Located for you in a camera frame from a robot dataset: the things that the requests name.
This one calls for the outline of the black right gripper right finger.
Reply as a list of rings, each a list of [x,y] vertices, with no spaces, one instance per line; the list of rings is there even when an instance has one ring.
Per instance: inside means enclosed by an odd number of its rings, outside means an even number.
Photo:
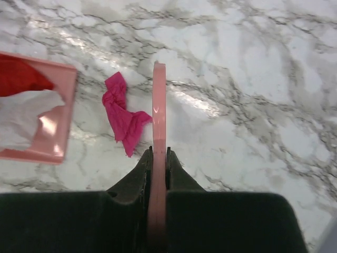
[[[206,191],[166,153],[168,252],[307,252],[289,202],[270,192]]]

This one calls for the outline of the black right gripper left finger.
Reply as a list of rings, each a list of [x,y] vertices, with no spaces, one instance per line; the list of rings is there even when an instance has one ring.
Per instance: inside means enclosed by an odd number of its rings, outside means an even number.
[[[1,252],[144,252],[153,151],[105,191],[1,194]]]

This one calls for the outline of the pink hand brush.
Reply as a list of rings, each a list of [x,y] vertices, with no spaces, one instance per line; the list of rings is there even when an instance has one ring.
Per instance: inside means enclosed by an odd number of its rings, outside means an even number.
[[[166,66],[156,61],[152,88],[153,167],[147,213],[147,242],[166,252]]]

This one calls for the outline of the pink plastic dustpan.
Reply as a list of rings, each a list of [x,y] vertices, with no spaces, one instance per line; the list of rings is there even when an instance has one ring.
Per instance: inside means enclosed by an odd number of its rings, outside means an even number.
[[[1,54],[17,57],[41,72],[54,85],[65,105],[57,106],[39,117],[38,129],[32,145],[24,151],[4,150],[1,159],[46,164],[61,164],[64,161],[72,120],[77,69],[62,64],[16,53],[1,51]]]

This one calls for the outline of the magenta crumpled paper scrap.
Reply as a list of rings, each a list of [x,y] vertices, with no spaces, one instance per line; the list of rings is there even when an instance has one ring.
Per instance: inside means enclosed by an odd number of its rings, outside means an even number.
[[[152,117],[144,111],[130,112],[126,106],[126,81],[120,72],[105,80],[107,91],[102,96],[108,121],[114,132],[115,141],[122,142],[128,157],[140,141],[143,128]]]

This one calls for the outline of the white crumpled tissue, right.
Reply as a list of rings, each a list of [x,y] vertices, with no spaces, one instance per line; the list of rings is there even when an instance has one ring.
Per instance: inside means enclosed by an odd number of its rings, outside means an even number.
[[[52,90],[1,97],[1,150],[29,148],[38,129],[39,115],[64,105],[60,94]]]

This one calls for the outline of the red paper scrap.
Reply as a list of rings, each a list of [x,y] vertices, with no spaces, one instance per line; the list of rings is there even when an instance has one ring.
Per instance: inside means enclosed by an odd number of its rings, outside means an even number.
[[[1,97],[53,89],[54,84],[35,68],[17,57],[1,54]]]

